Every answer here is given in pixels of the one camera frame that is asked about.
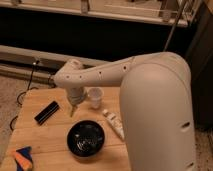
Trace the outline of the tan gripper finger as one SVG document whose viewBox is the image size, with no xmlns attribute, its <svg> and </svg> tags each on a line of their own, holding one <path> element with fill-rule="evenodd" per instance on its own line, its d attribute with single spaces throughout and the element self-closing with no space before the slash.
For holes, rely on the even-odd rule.
<svg viewBox="0 0 213 171">
<path fill-rule="evenodd" d="M 73 117 L 75 111 L 77 110 L 78 106 L 77 105 L 72 105 L 71 106 L 71 111 L 70 111 L 70 117 Z"/>
</svg>

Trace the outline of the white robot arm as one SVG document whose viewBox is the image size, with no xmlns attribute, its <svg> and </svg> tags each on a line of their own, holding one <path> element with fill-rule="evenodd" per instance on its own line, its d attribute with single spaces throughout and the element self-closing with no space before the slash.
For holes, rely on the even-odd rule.
<svg viewBox="0 0 213 171">
<path fill-rule="evenodd" d="M 178 54 L 136 55 L 84 69 L 69 60 L 54 76 L 73 104 L 84 88 L 118 87 L 132 171 L 197 171 L 191 72 Z"/>
</svg>

